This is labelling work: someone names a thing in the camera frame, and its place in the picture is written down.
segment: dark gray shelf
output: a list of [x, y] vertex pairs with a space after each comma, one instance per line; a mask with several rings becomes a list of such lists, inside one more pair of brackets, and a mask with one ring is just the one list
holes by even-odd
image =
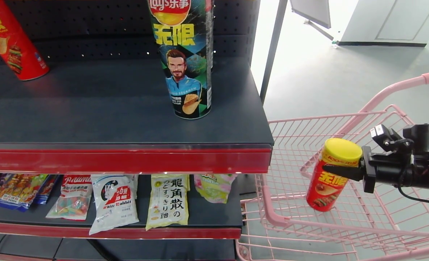
[[[233, 240], [98, 240], [122, 261], [229, 261], [235, 260]], [[0, 254], [46, 260], [101, 261], [103, 258], [85, 239], [7, 235]]]
[[[98, 240], [123, 261], [235, 260], [233, 240]], [[65, 238], [55, 258], [98, 261], [103, 258], [84, 239]]]
[[[124, 228], [144, 228], [150, 203], [150, 175], [140, 175], [137, 195], [137, 211], [139, 223], [124, 226]], [[20, 213], [0, 207], [0, 223], [16, 223], [28, 225], [62, 226], [62, 227], [91, 227], [96, 217], [93, 200], [88, 209], [85, 221], [72, 221], [65, 219], [45, 218], [53, 204], [60, 195], [60, 182], [52, 190], [46, 205], [32, 205], [29, 210]], [[242, 213], [240, 208], [239, 186], [237, 180], [233, 182], [229, 200], [226, 204], [213, 204], [207, 202], [195, 189], [191, 177], [191, 191], [188, 192], [189, 225], [190, 228], [241, 228]]]
[[7, 235], [0, 244], [0, 254], [53, 260], [61, 238]]
[[273, 138], [246, 58], [216, 58], [213, 109], [182, 120], [155, 59], [50, 64], [19, 81], [0, 66], [0, 149], [53, 144], [256, 144]]

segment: lower shelf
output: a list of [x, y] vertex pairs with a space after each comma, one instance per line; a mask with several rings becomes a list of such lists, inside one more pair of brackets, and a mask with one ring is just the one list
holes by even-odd
[[27, 212], [0, 207], [0, 233], [26, 236], [65, 237], [65, 238], [109, 238], [109, 239], [238, 239], [241, 234], [242, 214], [240, 208], [238, 182], [232, 184], [226, 204], [213, 204], [201, 197], [191, 178], [191, 191], [188, 192], [189, 225], [171, 225], [145, 231], [150, 202], [151, 177], [140, 175], [137, 196], [139, 223], [121, 228], [99, 232], [89, 236], [88, 231], [95, 219], [94, 202], [91, 201], [87, 220], [70, 221], [47, 219], [45, 215], [60, 195], [60, 185], [53, 188], [46, 205], [34, 205]]
[[[233, 240], [98, 240], [122, 261], [234, 261]], [[8, 235], [0, 245], [2, 261], [101, 261], [85, 239]]]

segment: potato chip canister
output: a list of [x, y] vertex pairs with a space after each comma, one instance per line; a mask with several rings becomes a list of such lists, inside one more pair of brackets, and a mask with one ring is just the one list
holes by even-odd
[[318, 211], [329, 211], [347, 184], [347, 178], [323, 171], [324, 165], [358, 167], [361, 157], [361, 147], [351, 141], [340, 138], [326, 140], [306, 194], [309, 206]]
[[23, 81], [39, 78], [49, 70], [3, 0], [0, 0], [0, 56]]
[[174, 112], [199, 119], [211, 110], [213, 0], [148, 0]]

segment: cart handle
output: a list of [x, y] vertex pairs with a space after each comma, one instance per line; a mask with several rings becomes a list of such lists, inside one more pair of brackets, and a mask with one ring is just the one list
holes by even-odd
[[[362, 112], [370, 112], [372, 111], [377, 105], [379, 105], [387, 96], [390, 94], [393, 94], [396, 91], [402, 91], [405, 89], [409, 89], [416, 86], [421, 86], [424, 84], [429, 84], [429, 73], [424, 73], [421, 76], [418, 76], [416, 78], [407, 79], [398, 83], [394, 83], [388, 87], [385, 87], [382, 91], [380, 91], [378, 94], [376, 94], [358, 113]], [[360, 124], [361, 121], [363, 121], [367, 115], [356, 115], [353, 116], [345, 123], [337, 132], [335, 132], [334, 135], [332, 135], [332, 138], [342, 138], [344, 137], [348, 132], [350, 132], [354, 127], [356, 127], [358, 124]], [[311, 177], [311, 174], [309, 174], [306, 170], [308, 167], [312, 165], [312, 163], [319, 157], [320, 151], [316, 152], [314, 156], [312, 156], [301, 168], [300, 172], [304, 177]]]
[[421, 76], [418, 76], [416, 78], [407, 79], [398, 83], [394, 83], [386, 88], [384, 88], [382, 91], [380, 91], [378, 94], [376, 94], [359, 112], [370, 112], [372, 111], [377, 105], [379, 105], [387, 96], [390, 94], [393, 94], [396, 91], [402, 91], [405, 89], [409, 89], [412, 87], [429, 84], [429, 73], [424, 73]]

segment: yellow lid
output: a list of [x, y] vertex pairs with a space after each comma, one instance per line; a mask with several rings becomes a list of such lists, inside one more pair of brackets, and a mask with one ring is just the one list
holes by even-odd
[[362, 149], [358, 144], [340, 138], [326, 140], [324, 150], [335, 159], [345, 162], [357, 161], [362, 156]]

